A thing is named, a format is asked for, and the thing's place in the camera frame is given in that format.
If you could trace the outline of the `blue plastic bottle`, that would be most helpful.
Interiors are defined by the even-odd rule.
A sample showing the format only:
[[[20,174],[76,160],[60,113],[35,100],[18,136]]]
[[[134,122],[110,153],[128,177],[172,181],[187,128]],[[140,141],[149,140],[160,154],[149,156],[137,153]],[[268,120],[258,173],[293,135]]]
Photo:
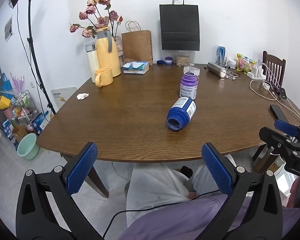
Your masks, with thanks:
[[[195,101],[189,97],[180,97],[169,109],[167,114],[167,126],[172,131],[185,128],[196,112]]]

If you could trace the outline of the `black smartphone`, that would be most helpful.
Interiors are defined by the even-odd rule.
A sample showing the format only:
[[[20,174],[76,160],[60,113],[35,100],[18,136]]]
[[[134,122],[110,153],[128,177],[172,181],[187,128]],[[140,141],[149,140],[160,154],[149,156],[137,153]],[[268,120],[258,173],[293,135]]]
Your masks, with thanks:
[[[269,108],[270,108],[270,111],[272,112],[273,116],[275,116],[276,120],[281,120],[281,121],[288,123],[288,120],[286,119],[283,111],[281,110],[281,108],[279,106],[270,105]]]

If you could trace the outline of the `white earphones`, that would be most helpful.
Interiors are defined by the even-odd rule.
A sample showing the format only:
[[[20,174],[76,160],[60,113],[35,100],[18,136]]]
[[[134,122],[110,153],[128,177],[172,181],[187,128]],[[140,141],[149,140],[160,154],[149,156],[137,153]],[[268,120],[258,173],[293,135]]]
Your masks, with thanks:
[[[229,80],[236,80],[238,77],[240,77],[241,75],[239,73],[233,72],[230,69],[226,70],[226,78]]]

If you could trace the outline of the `snack packet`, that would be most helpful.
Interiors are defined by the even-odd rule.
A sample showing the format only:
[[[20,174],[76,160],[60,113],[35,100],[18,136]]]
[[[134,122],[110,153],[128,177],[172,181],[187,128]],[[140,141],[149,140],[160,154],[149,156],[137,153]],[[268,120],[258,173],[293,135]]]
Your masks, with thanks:
[[[257,62],[242,55],[242,54],[237,54],[237,64],[236,64],[236,69],[239,72],[244,72],[247,74],[248,72],[252,71],[253,67],[256,67]]]

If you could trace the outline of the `person's white shorts legs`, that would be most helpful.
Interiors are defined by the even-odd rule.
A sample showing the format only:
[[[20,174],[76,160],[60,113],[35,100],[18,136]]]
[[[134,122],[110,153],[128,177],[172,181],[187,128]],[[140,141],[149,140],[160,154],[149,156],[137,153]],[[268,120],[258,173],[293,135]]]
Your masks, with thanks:
[[[191,178],[164,164],[135,164],[127,196],[137,191],[182,195],[190,200],[222,194],[205,164],[198,166]],[[126,208],[124,214],[127,216],[131,212],[133,210]]]

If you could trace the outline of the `blue soda can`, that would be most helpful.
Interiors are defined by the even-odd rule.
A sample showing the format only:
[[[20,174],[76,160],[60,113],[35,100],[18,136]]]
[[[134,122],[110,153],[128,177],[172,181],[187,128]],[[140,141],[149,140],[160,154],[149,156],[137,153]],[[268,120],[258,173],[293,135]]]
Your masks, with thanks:
[[[223,64],[224,63],[225,51],[226,51],[225,47],[218,46],[218,48],[216,50],[216,63],[217,64]]]

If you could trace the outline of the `white foam board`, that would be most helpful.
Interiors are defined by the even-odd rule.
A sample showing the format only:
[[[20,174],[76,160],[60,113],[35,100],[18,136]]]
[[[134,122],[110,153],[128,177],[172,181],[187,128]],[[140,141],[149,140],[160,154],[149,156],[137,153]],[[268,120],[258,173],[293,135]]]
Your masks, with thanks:
[[[51,93],[56,104],[55,111],[58,112],[60,108],[67,102],[67,100],[76,92],[77,87],[64,87],[52,89]]]

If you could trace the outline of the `crumpled white tissue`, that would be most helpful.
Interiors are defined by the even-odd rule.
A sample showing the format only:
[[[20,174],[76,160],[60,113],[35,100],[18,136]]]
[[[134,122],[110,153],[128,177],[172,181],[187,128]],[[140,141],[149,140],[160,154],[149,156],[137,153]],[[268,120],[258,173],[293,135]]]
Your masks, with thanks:
[[[88,96],[89,96],[88,93],[80,93],[80,94],[77,94],[76,98],[77,98],[77,100],[84,100]]]

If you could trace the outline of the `clear jar with nuts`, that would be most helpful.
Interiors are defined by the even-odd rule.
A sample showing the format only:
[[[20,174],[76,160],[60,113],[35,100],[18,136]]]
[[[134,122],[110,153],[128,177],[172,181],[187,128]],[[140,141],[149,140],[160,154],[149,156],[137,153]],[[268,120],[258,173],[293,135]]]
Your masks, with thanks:
[[[177,55],[175,63],[179,67],[189,66],[190,65],[190,57],[184,56],[184,55]]]

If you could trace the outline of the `purple white lid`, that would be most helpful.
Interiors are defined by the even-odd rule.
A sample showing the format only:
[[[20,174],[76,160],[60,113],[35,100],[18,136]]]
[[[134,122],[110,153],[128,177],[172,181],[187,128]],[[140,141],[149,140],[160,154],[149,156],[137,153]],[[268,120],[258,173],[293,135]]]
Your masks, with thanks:
[[[165,57],[164,60],[166,65],[172,65],[173,64],[173,58],[172,57]]]

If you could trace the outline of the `black paper bag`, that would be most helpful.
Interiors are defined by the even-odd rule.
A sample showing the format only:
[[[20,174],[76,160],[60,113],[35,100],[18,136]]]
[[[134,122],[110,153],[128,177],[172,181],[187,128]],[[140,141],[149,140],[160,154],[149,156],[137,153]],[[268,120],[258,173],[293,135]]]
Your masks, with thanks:
[[[199,51],[200,25],[197,5],[159,5],[162,50]]]

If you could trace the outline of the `tissue box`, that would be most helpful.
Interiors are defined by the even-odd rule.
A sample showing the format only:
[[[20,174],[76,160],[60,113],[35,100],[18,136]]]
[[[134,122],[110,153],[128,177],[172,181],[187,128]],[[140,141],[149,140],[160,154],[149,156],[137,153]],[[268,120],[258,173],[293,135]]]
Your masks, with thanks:
[[[123,65],[122,69],[124,74],[144,75],[149,70],[149,62],[128,62]]]

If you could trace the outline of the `yellow thermos jug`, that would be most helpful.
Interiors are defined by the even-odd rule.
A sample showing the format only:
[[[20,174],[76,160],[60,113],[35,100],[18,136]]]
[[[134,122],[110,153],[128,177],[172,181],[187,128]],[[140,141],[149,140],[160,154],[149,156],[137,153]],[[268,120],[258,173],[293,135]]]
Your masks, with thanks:
[[[111,36],[109,27],[97,30],[96,51],[100,68],[110,68],[113,77],[121,74],[117,45]]]

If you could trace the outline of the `pink artificial flowers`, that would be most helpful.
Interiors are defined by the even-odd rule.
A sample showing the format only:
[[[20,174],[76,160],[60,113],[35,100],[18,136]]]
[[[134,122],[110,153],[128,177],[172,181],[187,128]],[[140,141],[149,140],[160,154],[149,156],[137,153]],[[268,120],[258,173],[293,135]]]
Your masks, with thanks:
[[[85,38],[96,38],[98,31],[109,28],[112,38],[116,40],[118,27],[123,22],[122,15],[111,9],[111,0],[87,0],[87,7],[79,12],[78,18],[88,25],[71,23],[69,31],[75,33],[81,30],[81,36]]]

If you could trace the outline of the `light stand tripod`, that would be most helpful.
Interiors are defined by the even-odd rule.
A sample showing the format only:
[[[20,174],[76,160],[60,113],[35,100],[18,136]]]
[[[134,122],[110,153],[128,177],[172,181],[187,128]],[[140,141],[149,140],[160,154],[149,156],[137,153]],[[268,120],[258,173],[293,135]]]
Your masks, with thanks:
[[[7,0],[8,5],[10,8],[14,8],[18,4],[19,0]],[[32,35],[32,24],[31,24],[31,2],[32,0],[28,0],[28,9],[27,9],[27,23],[28,23],[28,32],[29,37],[27,38],[29,48],[30,48],[30,56],[31,59],[29,60],[29,64],[34,64],[34,70],[32,69],[32,73],[34,76],[34,79],[37,84],[38,90],[41,90],[47,100],[47,107],[51,110],[52,114],[56,114],[56,110],[53,107],[53,104],[48,96],[47,90],[44,86],[42,76],[40,74],[40,70],[38,67],[38,62],[34,50],[34,42],[33,42],[33,35]]]

